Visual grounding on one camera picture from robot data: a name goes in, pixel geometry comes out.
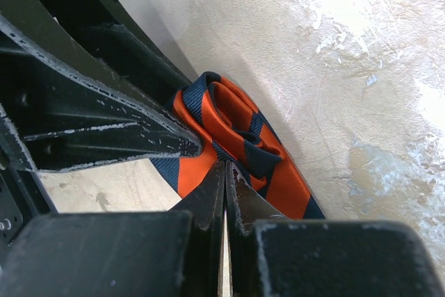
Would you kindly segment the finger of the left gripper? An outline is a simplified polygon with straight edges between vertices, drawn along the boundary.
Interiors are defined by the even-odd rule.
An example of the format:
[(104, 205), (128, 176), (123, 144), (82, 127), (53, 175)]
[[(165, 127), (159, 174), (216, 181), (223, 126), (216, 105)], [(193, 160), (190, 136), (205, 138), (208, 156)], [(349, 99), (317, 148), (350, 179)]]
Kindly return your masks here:
[(158, 103), (190, 84), (118, 0), (48, 2), (58, 22), (89, 54)]
[(1, 150), (28, 172), (196, 156), (199, 138), (49, 20), (1, 18)]

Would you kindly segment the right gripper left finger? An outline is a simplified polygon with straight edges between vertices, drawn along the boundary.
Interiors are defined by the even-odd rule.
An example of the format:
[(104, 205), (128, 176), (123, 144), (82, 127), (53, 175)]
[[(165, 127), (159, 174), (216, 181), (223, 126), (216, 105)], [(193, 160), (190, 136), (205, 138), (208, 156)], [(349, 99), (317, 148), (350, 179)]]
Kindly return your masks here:
[(47, 214), (19, 234), (2, 296), (219, 296), (225, 166), (160, 212)]

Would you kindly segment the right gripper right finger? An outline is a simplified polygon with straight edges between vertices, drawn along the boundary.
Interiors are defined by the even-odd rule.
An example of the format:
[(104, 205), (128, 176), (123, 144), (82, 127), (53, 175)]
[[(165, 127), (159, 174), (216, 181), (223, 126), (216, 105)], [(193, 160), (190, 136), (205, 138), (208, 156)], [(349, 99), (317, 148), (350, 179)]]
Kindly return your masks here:
[(419, 236), (383, 220), (292, 220), (225, 166), (233, 296), (443, 296)]

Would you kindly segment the orange navy striped tie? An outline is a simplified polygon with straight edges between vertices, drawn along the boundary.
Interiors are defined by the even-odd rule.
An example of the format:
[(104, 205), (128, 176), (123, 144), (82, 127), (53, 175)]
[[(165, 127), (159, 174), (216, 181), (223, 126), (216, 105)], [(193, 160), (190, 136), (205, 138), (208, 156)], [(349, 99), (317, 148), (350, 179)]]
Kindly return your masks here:
[(167, 104), (202, 139), (196, 157), (152, 159), (165, 181), (185, 198), (217, 161), (231, 161), (248, 185), (291, 219), (323, 219), (303, 176), (251, 98), (229, 79), (203, 73)]

